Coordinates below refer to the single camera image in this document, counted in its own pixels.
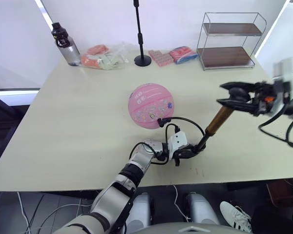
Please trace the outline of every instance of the black stand base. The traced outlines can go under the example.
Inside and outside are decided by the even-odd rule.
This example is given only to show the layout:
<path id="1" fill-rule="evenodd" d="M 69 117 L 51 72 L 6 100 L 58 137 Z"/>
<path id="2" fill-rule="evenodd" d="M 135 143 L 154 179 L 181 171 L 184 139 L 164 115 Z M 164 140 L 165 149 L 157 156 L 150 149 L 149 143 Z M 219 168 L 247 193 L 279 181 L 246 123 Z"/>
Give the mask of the black stand base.
<path id="1" fill-rule="evenodd" d="M 139 67 L 146 67 L 151 64 L 151 58 L 147 55 L 144 55 L 144 59 L 141 58 L 141 55 L 135 57 L 135 64 Z"/>

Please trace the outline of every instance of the white sneaker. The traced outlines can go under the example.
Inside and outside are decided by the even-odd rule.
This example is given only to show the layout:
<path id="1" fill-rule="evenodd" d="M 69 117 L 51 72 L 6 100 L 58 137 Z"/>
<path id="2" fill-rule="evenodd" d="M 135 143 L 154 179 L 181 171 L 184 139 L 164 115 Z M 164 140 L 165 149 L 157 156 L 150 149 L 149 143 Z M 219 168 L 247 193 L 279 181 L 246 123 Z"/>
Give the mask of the white sneaker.
<path id="1" fill-rule="evenodd" d="M 223 201 L 220 203 L 220 211 L 230 226 L 247 233 L 252 233 L 251 217 L 240 207 L 234 207 L 230 203 Z"/>

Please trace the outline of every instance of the white wall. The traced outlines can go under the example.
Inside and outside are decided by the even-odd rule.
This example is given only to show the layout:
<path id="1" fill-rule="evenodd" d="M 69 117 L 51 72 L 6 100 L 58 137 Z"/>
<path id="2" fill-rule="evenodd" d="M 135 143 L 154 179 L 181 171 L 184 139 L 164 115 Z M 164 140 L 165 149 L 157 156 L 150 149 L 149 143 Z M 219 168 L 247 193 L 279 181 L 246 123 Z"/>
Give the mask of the white wall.
<path id="1" fill-rule="evenodd" d="M 272 75 L 273 63 L 293 57 L 293 3 L 285 8 L 257 60 Z"/>
<path id="2" fill-rule="evenodd" d="M 60 56 L 34 0 L 0 0 L 0 89 L 41 87 Z"/>
<path id="3" fill-rule="evenodd" d="M 140 0 L 145 49 L 196 48 L 205 12 L 259 12 L 268 28 L 285 0 Z M 133 0 L 43 0 L 81 50 L 120 41 L 137 44 Z"/>

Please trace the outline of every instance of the pink basketball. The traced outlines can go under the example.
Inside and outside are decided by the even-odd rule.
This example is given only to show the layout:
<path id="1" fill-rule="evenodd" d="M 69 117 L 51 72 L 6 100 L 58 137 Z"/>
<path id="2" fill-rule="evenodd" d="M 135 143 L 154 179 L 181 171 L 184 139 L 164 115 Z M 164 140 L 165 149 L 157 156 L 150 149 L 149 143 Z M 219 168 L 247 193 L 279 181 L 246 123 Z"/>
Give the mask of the pink basketball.
<path id="1" fill-rule="evenodd" d="M 141 127 L 159 128 L 157 119 L 171 117 L 174 101 L 171 93 L 159 84 L 143 84 L 129 97 L 128 110 L 132 120 Z"/>

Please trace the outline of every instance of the white tabletop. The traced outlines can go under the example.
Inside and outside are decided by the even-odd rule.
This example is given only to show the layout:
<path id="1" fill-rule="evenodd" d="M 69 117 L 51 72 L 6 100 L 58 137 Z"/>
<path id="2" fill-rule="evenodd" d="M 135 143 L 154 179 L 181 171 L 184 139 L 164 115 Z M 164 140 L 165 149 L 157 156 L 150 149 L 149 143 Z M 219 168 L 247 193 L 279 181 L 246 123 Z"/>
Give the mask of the white tabletop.
<path id="1" fill-rule="evenodd" d="M 203 71 L 198 60 L 123 70 L 71 67 L 62 59 L 45 82 L 0 159 L 0 191 L 100 189 L 128 161 L 132 147 L 152 138 L 165 140 L 163 128 L 148 130 L 130 118 L 130 93 L 144 83 L 171 91 L 174 116 L 187 117 L 204 129 L 221 107 L 217 98 L 228 81 L 269 80 L 257 63 L 250 69 Z M 293 177 L 293 148 L 259 132 L 268 117 L 234 112 L 198 156 L 165 166 L 151 165 L 141 186 L 218 183 Z M 175 121 L 190 143 L 199 131 Z M 290 120 L 268 129 L 283 136 Z"/>

